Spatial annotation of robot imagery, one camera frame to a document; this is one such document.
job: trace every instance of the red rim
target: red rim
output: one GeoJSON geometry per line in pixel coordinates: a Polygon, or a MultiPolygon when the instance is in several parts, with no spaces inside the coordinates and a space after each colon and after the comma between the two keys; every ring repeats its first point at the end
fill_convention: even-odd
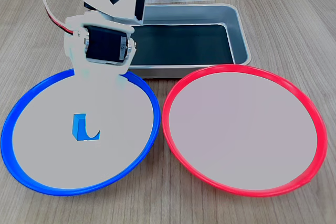
{"type": "Polygon", "coordinates": [[[277,76],[273,73],[270,73],[268,71],[264,71],[264,70],[250,67],[250,66],[218,65],[218,66],[213,66],[213,67],[208,67],[208,68],[197,70],[187,75],[183,79],[181,79],[173,87],[173,89],[168,94],[167,99],[165,100],[163,111],[162,111],[162,126],[163,126],[163,134],[165,136],[165,139],[171,151],[174,153],[176,158],[182,163],[182,165],[185,166],[192,174],[194,174],[196,177],[200,178],[204,182],[210,184],[211,186],[214,186],[218,189],[221,189],[221,190],[233,193],[233,194],[242,195],[242,196],[269,197],[269,196],[278,196],[278,195],[286,194],[293,190],[296,190],[304,186],[305,184],[307,184],[309,181],[311,181],[311,179],[317,174],[317,172],[321,168],[324,162],[325,156],[327,154],[328,137],[327,137],[326,127],[323,122],[322,116],[320,115],[315,105],[311,102],[311,100],[301,90],[299,90],[297,87],[295,87],[293,84],[291,84],[284,78],[277,76]],[[172,139],[170,127],[169,127],[169,113],[170,113],[171,106],[176,96],[179,94],[179,92],[182,89],[184,89],[191,82],[203,76],[207,76],[209,74],[222,73],[222,72],[247,73],[247,74],[252,74],[255,76],[259,76],[259,77],[263,77],[265,79],[271,80],[281,85],[282,87],[287,89],[289,92],[291,92],[293,95],[295,95],[296,98],[298,98],[299,101],[307,109],[309,115],[311,116],[313,120],[315,128],[316,128],[318,143],[317,143],[317,149],[316,149],[316,153],[315,153],[312,163],[296,179],[292,180],[291,182],[281,187],[277,187],[274,189],[268,189],[268,190],[242,190],[242,189],[237,189],[233,187],[228,187],[214,180],[211,180],[210,178],[201,174],[193,166],[191,166],[188,163],[188,161],[185,160],[184,157],[181,155],[181,153],[178,151],[172,139]]]}

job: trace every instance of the blue block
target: blue block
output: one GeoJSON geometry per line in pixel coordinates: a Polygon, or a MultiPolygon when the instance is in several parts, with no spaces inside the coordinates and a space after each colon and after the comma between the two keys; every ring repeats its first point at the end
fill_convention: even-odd
{"type": "Polygon", "coordinates": [[[100,136],[100,131],[95,137],[89,137],[86,132],[86,114],[74,114],[73,125],[72,125],[72,134],[77,141],[84,140],[98,140],[100,136]]]}

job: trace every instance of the blue rim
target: blue rim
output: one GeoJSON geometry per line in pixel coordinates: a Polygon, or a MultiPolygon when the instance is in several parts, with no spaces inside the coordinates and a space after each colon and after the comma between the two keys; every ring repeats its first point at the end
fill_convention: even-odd
{"type": "Polygon", "coordinates": [[[33,179],[31,179],[20,167],[18,164],[14,150],[13,150],[13,131],[16,124],[17,119],[27,107],[27,105],[33,100],[38,94],[40,94],[43,90],[47,89],[49,86],[55,84],[58,81],[61,81],[65,78],[74,76],[74,70],[69,69],[63,72],[60,72],[54,76],[49,77],[48,79],[42,81],[32,89],[30,89],[13,107],[11,112],[9,113],[6,122],[4,124],[2,134],[1,134],[1,153],[4,160],[4,163],[8,169],[8,171],[12,174],[12,176],[18,180],[24,186],[37,191],[39,193],[54,195],[54,196],[73,196],[73,195],[80,195],[90,193],[92,191],[99,190],[106,186],[115,183],[116,181],[120,180],[124,176],[126,176],[129,172],[131,172],[134,168],[137,167],[141,163],[141,161],[146,157],[148,152],[151,150],[155,139],[158,135],[159,127],[160,127],[160,106],[159,102],[152,91],[152,89],[144,82],[140,77],[137,75],[127,72],[123,76],[128,79],[128,81],[132,82],[133,84],[140,87],[149,97],[154,112],[154,122],[153,122],[153,129],[150,135],[150,138],[147,142],[147,145],[141,152],[141,154],[137,157],[137,159],[125,170],[123,170],[117,176],[114,176],[105,182],[99,183],[94,186],[86,187],[86,188],[79,188],[79,189],[59,189],[59,188],[52,188],[45,185],[42,185],[33,179]]]}

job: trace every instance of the wooden table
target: wooden table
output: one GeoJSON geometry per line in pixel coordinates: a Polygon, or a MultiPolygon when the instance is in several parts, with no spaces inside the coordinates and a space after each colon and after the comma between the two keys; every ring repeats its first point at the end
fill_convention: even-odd
{"type": "MultiPolygon", "coordinates": [[[[332,224],[336,221],[336,0],[216,0],[239,10],[252,62],[305,92],[329,135],[327,159],[301,189],[273,198],[216,190],[171,154],[162,130],[132,173],[105,189],[76,197],[36,193],[0,163],[0,223],[332,224]]],[[[60,20],[85,9],[81,0],[48,0],[60,20]]],[[[71,68],[63,32],[42,0],[0,0],[0,125],[38,82],[71,68]]],[[[163,105],[175,81],[148,81],[163,105]]]]}

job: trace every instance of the metal tray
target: metal tray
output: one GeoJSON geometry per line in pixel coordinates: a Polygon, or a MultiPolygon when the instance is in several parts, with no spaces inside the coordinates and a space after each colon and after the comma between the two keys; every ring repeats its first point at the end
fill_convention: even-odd
{"type": "MultiPolygon", "coordinates": [[[[223,25],[233,62],[247,65],[251,61],[237,9],[227,4],[147,5],[143,25],[223,25]]],[[[212,65],[130,66],[130,71],[144,79],[179,79],[196,69],[212,65]]]]}

